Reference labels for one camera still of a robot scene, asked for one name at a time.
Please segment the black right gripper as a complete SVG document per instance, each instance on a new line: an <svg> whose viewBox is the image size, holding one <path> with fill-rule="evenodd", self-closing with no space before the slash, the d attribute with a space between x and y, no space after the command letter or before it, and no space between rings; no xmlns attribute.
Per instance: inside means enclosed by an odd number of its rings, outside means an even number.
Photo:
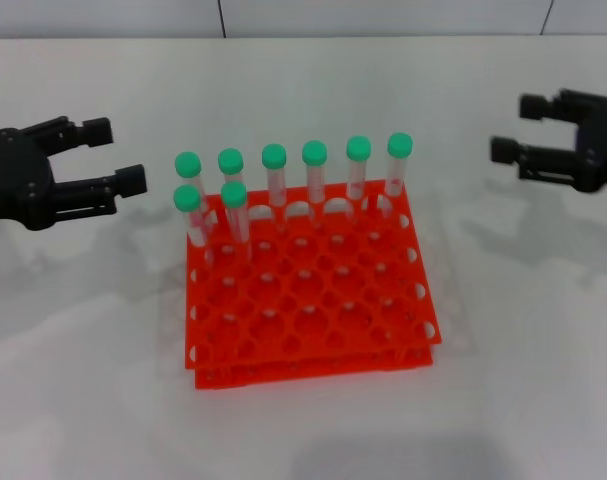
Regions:
<svg viewBox="0 0 607 480"><path fill-rule="evenodd" d="M596 193L607 184L607 97L592 107L592 95L561 89L551 99L523 94L519 116L529 120L580 123L575 154L568 150L536 147L505 137L490 138L490 160L516 165L520 180L574 184L581 193Z"/></svg>

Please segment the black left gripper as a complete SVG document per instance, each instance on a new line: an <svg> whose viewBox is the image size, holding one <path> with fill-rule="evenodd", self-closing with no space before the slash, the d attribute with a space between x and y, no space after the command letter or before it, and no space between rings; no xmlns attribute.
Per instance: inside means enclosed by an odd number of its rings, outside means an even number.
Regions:
<svg viewBox="0 0 607 480"><path fill-rule="evenodd" d="M110 176L54 185L44 150L93 148L113 142L111 123L105 117L78 126L61 116L29 127L28 136L13 128L0 130L0 220L19 222L31 231L44 230L54 220L113 215L117 196L146 193L142 164L118 169Z"/></svg>

